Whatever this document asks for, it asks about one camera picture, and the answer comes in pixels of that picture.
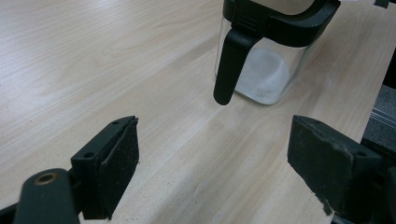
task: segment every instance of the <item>white powder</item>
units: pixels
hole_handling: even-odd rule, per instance
[[[261,104],[273,105],[282,97],[289,79],[289,68],[279,54],[253,48],[235,90]]]

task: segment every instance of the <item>wood grain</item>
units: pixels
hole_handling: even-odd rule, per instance
[[[396,45],[396,7],[343,2],[272,106],[213,100],[221,9],[2,1],[0,207],[30,175],[69,169],[110,121],[136,115],[141,160],[111,223],[330,223],[287,163],[291,117],[360,141]]]

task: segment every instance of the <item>screw hole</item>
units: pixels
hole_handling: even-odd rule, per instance
[[[365,156],[367,156],[367,154],[366,154],[366,153],[364,153],[364,152],[358,151],[358,156],[365,157]]]
[[[55,173],[43,174],[35,179],[35,184],[36,185],[47,185],[47,184],[53,182],[57,177],[58,177],[58,175]]]
[[[84,154],[84,158],[89,159],[92,158],[95,154],[93,154],[93,152],[87,152]]]

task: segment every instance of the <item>light wood surface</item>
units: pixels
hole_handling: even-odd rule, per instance
[[[69,169],[110,121],[136,115],[140,164],[110,223],[330,223],[287,163],[291,117],[361,140],[396,45],[396,7],[343,2],[271,106],[214,101],[221,9],[220,0],[2,1],[0,207],[30,175]]]

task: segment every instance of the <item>black handle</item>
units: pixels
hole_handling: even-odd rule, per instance
[[[259,39],[231,29],[224,39],[213,96],[220,105],[230,103],[248,52]]]

